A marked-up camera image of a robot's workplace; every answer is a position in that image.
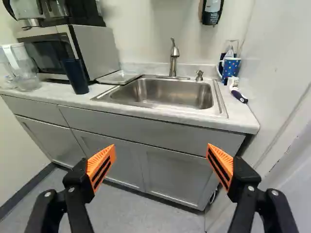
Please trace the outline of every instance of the wall-mounted soap dispenser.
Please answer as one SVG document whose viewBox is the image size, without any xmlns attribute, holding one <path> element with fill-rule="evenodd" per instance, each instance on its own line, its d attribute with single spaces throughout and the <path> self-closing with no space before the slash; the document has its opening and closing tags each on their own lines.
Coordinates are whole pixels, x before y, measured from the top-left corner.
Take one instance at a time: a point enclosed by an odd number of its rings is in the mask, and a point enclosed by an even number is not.
<svg viewBox="0 0 311 233">
<path fill-rule="evenodd" d="M 222 14 L 224 0 L 200 0 L 201 22 L 204 25 L 216 25 Z"/>
</svg>

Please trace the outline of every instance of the coffee maker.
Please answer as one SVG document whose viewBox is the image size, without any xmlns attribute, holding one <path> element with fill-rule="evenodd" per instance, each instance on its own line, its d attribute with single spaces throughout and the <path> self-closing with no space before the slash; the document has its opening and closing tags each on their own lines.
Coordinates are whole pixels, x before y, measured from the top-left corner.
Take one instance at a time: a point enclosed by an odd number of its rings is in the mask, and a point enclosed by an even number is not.
<svg viewBox="0 0 311 233">
<path fill-rule="evenodd" d="M 57 25 L 105 27 L 99 0 L 2 0 L 23 30 Z"/>
</svg>

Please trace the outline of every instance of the door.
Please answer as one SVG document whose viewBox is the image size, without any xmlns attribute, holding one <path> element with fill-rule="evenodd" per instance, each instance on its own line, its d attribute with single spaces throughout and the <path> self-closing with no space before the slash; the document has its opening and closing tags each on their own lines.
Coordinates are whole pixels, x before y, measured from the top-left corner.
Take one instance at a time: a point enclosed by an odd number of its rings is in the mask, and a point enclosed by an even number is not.
<svg viewBox="0 0 311 233">
<path fill-rule="evenodd" d="M 53 162 L 73 167 L 85 157 L 71 129 L 22 116 L 16 116 L 16 118 Z"/>
<path fill-rule="evenodd" d="M 107 173 L 106 179 L 114 183 L 144 191 L 139 159 L 139 154 L 142 152 L 139 144 L 95 133 L 87 133 L 79 130 L 72 131 L 88 158 L 111 144 L 115 144 L 116 161 Z"/>
<path fill-rule="evenodd" d="M 204 210 L 218 181 L 205 158 L 144 146 L 142 170 L 146 192 Z"/>
</svg>

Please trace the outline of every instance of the stainless steel sink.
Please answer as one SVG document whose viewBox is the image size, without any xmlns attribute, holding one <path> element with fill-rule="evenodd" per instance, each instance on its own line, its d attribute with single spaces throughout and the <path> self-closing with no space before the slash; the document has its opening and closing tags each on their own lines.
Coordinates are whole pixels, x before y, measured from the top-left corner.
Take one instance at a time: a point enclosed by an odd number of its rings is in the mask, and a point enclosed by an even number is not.
<svg viewBox="0 0 311 233">
<path fill-rule="evenodd" d="M 227 116 L 218 85 L 212 79 L 196 82 L 143 75 L 92 100 L 214 117 Z"/>
</svg>

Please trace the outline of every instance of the blue polka dot mug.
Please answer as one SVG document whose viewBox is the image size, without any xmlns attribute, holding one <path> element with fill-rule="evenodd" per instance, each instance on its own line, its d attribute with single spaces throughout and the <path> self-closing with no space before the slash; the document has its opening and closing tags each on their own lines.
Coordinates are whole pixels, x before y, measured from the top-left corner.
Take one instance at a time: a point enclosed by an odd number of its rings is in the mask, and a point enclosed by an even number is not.
<svg viewBox="0 0 311 233">
<path fill-rule="evenodd" d="M 239 73 L 241 58 L 236 57 L 224 57 L 222 61 L 219 61 L 223 65 L 223 74 L 219 72 L 218 66 L 216 67 L 219 77 L 222 79 L 222 83 L 227 85 L 228 78 L 236 76 Z"/>
</svg>

